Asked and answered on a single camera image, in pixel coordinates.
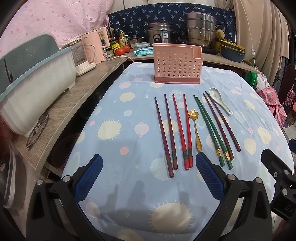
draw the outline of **blue container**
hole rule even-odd
[[[245,53],[243,53],[243,51],[241,51],[241,52],[239,52],[239,51],[221,45],[222,56],[226,59],[229,59],[231,61],[238,62],[238,63],[242,62],[242,60],[244,59],[244,55],[245,55]]]

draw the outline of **wooden counter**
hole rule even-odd
[[[129,53],[127,55],[129,57],[131,57],[133,60],[137,60],[137,61],[145,60],[145,59],[153,59],[153,55],[136,56],[133,53]],[[253,67],[251,67],[250,65],[247,65],[244,62],[241,62],[241,63],[234,62],[234,61],[228,60],[220,55],[202,53],[202,57],[204,58],[204,62],[213,63],[213,64],[220,64],[220,65],[228,65],[228,66],[236,67],[239,69],[248,70],[248,71],[251,71],[251,72],[254,72],[257,74],[260,73],[258,70],[254,69]]]
[[[27,138],[24,136],[20,135],[14,141],[20,154],[35,170],[41,172],[55,142],[81,105],[125,61],[126,58],[116,58],[102,62],[95,69],[77,77],[76,85],[71,90],[67,89],[62,93],[48,108],[49,121],[47,126],[30,150],[26,148]]]

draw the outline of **yellow bottle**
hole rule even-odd
[[[128,40],[124,36],[124,33],[122,30],[120,30],[120,36],[118,38],[118,43],[119,43],[120,47],[123,47],[124,45],[128,45]]]

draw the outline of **gold flower spoon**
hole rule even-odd
[[[198,136],[196,124],[195,124],[195,120],[198,118],[198,112],[195,110],[191,110],[188,112],[188,115],[189,115],[189,118],[192,119],[194,123],[196,148],[200,152],[202,151],[202,143],[200,141],[200,137]]]

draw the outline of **white porcelain spoon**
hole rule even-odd
[[[227,114],[232,115],[233,112],[228,108],[228,106],[223,102],[220,92],[216,88],[209,89],[210,96],[213,100],[222,106],[222,108],[226,111]]]

